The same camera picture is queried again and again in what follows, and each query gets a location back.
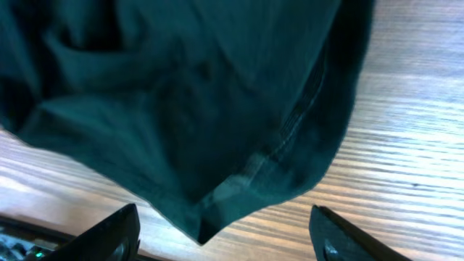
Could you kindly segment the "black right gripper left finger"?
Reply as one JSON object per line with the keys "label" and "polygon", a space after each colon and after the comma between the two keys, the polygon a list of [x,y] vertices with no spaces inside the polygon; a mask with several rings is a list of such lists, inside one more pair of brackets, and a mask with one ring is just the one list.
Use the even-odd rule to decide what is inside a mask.
{"label": "black right gripper left finger", "polygon": [[136,205],[127,204],[43,261],[133,261],[138,253],[139,234]]}

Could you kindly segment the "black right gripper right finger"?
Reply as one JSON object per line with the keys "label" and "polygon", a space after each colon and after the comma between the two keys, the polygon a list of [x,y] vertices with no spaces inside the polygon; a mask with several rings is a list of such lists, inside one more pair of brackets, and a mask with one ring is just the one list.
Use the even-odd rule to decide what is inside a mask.
{"label": "black right gripper right finger", "polygon": [[327,207],[312,207],[309,232],[317,261],[410,261]]}

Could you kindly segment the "black shorts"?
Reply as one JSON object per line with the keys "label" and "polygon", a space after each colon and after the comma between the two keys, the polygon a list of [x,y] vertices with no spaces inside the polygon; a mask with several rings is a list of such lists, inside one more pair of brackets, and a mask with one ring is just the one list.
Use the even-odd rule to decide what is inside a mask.
{"label": "black shorts", "polygon": [[312,189],[339,150],[372,0],[1,3],[1,125],[199,244]]}

